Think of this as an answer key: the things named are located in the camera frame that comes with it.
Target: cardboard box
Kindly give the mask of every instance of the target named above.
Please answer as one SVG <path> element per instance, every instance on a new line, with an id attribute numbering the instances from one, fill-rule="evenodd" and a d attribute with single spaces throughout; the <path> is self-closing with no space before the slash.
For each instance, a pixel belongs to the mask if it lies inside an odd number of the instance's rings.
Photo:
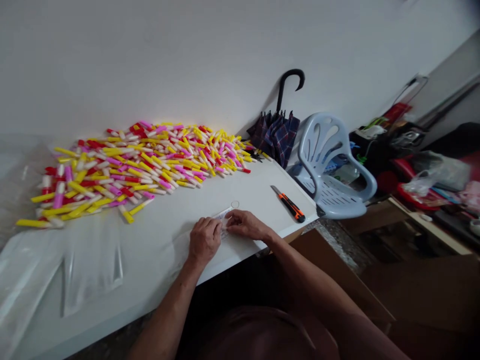
<path id="1" fill-rule="evenodd" d="M 475 255 L 457 255 L 376 264 L 361 279 L 395 316 L 389 337 L 411 359 L 462 359 L 480 348 L 469 345 L 480 329 L 479 269 Z"/>
<path id="2" fill-rule="evenodd" d="M 395 321 L 393 315 L 316 229 L 296 238 L 290 245 L 334 279 L 382 331 L 388 331 L 390 323 Z"/>

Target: curved umbrella handle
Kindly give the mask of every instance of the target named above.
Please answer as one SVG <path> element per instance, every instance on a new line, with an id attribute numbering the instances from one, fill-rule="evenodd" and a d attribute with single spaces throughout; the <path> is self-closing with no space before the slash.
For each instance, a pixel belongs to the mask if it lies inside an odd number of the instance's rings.
<path id="1" fill-rule="evenodd" d="M 296 88 L 295 91 L 300 90 L 301 88 L 304 87 L 305 84 L 305 73 L 300 70 L 300 69 L 292 69 L 288 70 L 286 73 L 284 73 L 281 76 L 280 79 L 280 89 L 278 90 L 278 100 L 276 102 L 276 111 L 279 112 L 280 109 L 282 108 L 282 98 L 284 97 L 284 85 L 285 85 L 285 80 L 291 76 L 291 75 L 298 75 L 300 78 L 300 83 L 298 84 L 298 87 Z"/>

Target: orange utility knife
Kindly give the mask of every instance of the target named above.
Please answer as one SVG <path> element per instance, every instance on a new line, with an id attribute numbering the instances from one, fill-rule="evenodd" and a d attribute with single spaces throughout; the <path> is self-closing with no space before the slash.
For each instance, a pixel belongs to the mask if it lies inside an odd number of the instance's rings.
<path id="1" fill-rule="evenodd" d="M 290 213 L 295 217 L 295 219 L 299 223 L 303 223 L 305 221 L 305 215 L 303 212 L 300 211 L 300 209 L 295 205 L 288 197 L 285 195 L 283 192 L 280 192 L 275 186 L 270 185 L 273 190 L 278 194 L 278 197 L 280 198 L 281 202 L 285 204 L 286 208 Z"/>

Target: white wall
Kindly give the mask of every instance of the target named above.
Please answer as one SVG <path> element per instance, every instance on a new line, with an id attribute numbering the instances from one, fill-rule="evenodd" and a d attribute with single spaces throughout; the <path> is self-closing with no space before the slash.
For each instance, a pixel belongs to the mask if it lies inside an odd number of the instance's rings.
<path id="1" fill-rule="evenodd" d="M 479 72 L 480 30 L 429 74 L 428 83 L 410 103 L 410 113 L 420 119 Z"/>
<path id="2" fill-rule="evenodd" d="M 475 30 L 475 0 L 3 0 L 1 132 L 95 135 L 140 119 L 239 131 L 274 109 L 349 128 Z"/>
<path id="3" fill-rule="evenodd" d="M 456 89 L 469 80 L 474 80 L 479 73 L 480 30 L 430 73 L 428 84 L 411 102 L 413 106 L 411 113 L 420 119 L 432 107 L 452 95 Z M 463 99 L 430 130 L 420 148 L 455 130 L 460 124 L 468 122 L 480 123 L 480 87 Z"/>

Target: clear plastic bag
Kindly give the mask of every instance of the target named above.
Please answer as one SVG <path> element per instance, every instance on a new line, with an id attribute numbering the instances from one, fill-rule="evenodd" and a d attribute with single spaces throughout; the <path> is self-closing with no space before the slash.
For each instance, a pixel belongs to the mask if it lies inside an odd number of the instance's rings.
<path id="1" fill-rule="evenodd" d="M 413 156 L 411 162 L 418 175 L 426 170 L 435 177 L 431 186 L 457 192 L 465 189 L 470 181 L 470 165 L 433 151 L 421 151 Z"/>
<path id="2" fill-rule="evenodd" d="M 438 170 L 423 170 L 413 177 L 410 182 L 402 185 L 407 193 L 415 194 L 418 197 L 425 197 L 429 189 L 435 185 L 438 179 Z"/>
<path id="3" fill-rule="evenodd" d="M 63 316 L 123 283 L 120 222 L 116 211 L 106 210 L 68 224 Z"/>
<path id="4" fill-rule="evenodd" d="M 57 239 L 31 233 L 17 234 L 0 254 L 0 354 L 4 360 L 14 354 L 63 258 Z"/>
<path id="5" fill-rule="evenodd" d="M 39 194 L 45 167 L 55 164 L 48 148 L 49 138 L 29 135 L 0 135 L 0 251 L 19 231 L 18 219 L 35 219 L 36 205 L 30 198 Z"/>

